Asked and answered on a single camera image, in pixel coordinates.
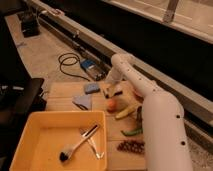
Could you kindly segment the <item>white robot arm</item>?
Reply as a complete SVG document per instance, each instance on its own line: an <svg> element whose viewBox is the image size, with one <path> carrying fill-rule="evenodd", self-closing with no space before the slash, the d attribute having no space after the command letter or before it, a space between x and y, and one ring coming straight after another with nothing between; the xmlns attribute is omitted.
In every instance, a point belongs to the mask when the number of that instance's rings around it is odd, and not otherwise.
<svg viewBox="0 0 213 171"><path fill-rule="evenodd" d="M127 79L143 97L142 126L148 171L193 171L184 126L184 109L170 92L133 67L134 56L117 53L106 81Z"/></svg>

